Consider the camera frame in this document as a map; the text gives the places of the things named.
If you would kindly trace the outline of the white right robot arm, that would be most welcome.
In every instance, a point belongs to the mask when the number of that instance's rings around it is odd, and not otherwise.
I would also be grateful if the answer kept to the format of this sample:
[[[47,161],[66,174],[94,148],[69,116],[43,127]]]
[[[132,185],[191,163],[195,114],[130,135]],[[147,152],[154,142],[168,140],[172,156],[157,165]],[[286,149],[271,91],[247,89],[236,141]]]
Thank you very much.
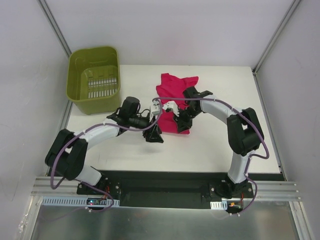
[[[183,96],[187,107],[178,108],[173,117],[178,133],[189,130],[200,113],[210,114],[226,124],[232,160],[224,182],[216,186],[214,192],[226,199],[237,197],[248,182],[249,159],[264,140],[255,110],[250,107],[238,110],[216,98],[212,92],[199,92],[193,86],[184,90]]]

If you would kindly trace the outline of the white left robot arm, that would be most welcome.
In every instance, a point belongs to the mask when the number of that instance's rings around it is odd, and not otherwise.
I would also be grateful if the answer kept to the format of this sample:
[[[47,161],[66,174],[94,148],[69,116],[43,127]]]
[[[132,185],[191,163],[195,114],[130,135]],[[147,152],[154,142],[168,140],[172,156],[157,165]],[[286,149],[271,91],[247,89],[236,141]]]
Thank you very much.
[[[63,180],[81,182],[96,195],[107,194],[107,177],[85,163],[88,150],[126,131],[141,132],[149,143],[164,141],[158,125],[162,113],[160,100],[153,100],[146,116],[142,115],[140,107],[140,101],[129,96],[101,123],[82,131],[60,130],[44,160],[51,169],[50,179],[53,181],[55,174],[59,174]]]

